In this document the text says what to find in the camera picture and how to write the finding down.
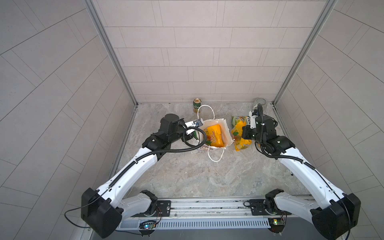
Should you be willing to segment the narrow green snack packet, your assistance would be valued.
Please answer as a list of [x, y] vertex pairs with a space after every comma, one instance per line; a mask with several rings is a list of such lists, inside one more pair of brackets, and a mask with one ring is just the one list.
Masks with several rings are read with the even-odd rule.
[[194, 138], [195, 138], [198, 142], [200, 142], [200, 134], [199, 134], [197, 131], [194, 131], [194, 132], [193, 132], [193, 135], [194, 135]]

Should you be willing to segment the yellow corn snack bag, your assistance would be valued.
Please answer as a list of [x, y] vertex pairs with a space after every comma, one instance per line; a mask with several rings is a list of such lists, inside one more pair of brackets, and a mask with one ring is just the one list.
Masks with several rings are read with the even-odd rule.
[[242, 133], [243, 133], [243, 127], [245, 127], [246, 124], [243, 122], [239, 122], [235, 127], [232, 128], [231, 133], [234, 137], [234, 144], [235, 144], [235, 150], [237, 152], [247, 149], [252, 141], [243, 139]]

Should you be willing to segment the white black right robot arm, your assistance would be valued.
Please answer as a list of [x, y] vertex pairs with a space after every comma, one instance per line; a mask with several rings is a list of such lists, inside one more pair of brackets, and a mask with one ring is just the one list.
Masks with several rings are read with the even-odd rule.
[[305, 201], [275, 189], [265, 196], [266, 211], [270, 215], [294, 214], [313, 224], [327, 240], [349, 239], [351, 229], [358, 223], [360, 199], [355, 194], [347, 195], [324, 177], [289, 138], [277, 135], [277, 125], [275, 119], [264, 114], [251, 116], [242, 128], [242, 138], [253, 140], [261, 154], [286, 166], [315, 201]]

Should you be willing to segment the green colourful snack bag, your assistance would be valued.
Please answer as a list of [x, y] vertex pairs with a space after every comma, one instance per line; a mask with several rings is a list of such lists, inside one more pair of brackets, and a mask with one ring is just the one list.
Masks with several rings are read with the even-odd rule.
[[232, 116], [232, 126], [235, 127], [239, 122], [243, 122], [246, 125], [250, 125], [250, 117], [249, 116]]

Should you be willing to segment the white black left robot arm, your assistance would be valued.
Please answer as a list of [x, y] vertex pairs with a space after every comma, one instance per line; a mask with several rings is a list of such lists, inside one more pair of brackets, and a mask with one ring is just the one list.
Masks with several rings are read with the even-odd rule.
[[200, 148], [207, 140], [197, 119], [185, 122], [175, 114], [161, 119], [156, 133], [151, 134], [135, 156], [110, 180], [96, 190], [88, 188], [81, 197], [81, 218], [101, 238], [110, 236], [121, 221], [137, 214], [152, 215], [158, 198], [149, 191], [125, 198], [128, 190], [167, 153], [185, 153]]

